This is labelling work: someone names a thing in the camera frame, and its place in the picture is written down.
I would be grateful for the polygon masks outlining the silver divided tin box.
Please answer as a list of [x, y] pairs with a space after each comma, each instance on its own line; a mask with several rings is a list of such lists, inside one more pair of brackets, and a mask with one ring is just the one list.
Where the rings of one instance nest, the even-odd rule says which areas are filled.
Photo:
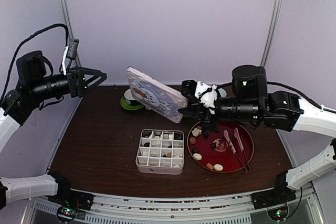
[[184, 133], [179, 130], [144, 129], [135, 159], [138, 171], [179, 175], [184, 168]]

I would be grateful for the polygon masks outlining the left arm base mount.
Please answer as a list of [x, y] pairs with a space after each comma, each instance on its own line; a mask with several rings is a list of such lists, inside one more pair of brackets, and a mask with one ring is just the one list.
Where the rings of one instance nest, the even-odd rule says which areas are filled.
[[71, 190], [67, 198], [60, 195], [48, 196], [47, 199], [59, 205], [56, 217], [61, 223], [69, 223], [77, 218], [85, 217], [86, 211], [91, 209], [94, 195]]

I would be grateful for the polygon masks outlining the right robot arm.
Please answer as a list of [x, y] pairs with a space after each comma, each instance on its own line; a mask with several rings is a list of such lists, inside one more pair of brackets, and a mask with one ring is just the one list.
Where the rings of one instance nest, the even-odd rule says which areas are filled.
[[[302, 92], [286, 86], [286, 91], [268, 93], [266, 70], [262, 66], [242, 65], [232, 71], [233, 97], [221, 97], [216, 85], [184, 80], [181, 94], [191, 103], [179, 109], [199, 120], [205, 130], [218, 133], [221, 121], [262, 124], [272, 129], [307, 131], [335, 138], [335, 110], [317, 104]], [[253, 193], [255, 206], [296, 198], [304, 184], [335, 168], [335, 140], [306, 163], [277, 175], [271, 190]]]

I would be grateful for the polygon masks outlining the bunny tin lid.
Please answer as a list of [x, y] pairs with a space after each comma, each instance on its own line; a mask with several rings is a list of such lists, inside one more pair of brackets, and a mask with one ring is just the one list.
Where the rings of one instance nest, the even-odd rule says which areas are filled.
[[127, 78], [135, 100], [170, 121], [180, 123], [183, 115], [178, 110], [187, 107], [188, 101], [178, 90], [134, 67], [127, 68]]

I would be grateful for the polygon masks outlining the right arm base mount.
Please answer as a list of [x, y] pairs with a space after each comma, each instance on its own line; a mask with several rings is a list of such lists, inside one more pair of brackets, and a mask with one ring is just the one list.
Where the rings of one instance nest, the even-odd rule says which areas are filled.
[[289, 216], [288, 203], [296, 199], [292, 190], [265, 190], [251, 194], [255, 210], [264, 209], [272, 221], [285, 221]]

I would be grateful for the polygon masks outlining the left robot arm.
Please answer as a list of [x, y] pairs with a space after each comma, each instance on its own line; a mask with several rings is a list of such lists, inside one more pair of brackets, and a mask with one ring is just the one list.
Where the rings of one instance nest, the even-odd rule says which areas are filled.
[[[84, 67], [70, 68], [66, 74], [47, 74], [50, 61], [43, 53], [32, 51], [16, 61], [18, 83], [1, 101], [1, 149], [14, 133], [24, 125], [35, 109], [46, 107], [46, 100], [58, 102], [67, 94], [82, 98], [107, 79], [107, 74]], [[50, 196], [64, 205], [71, 205], [76, 197], [70, 181], [58, 172], [27, 178], [1, 178], [1, 208], [22, 199]]]

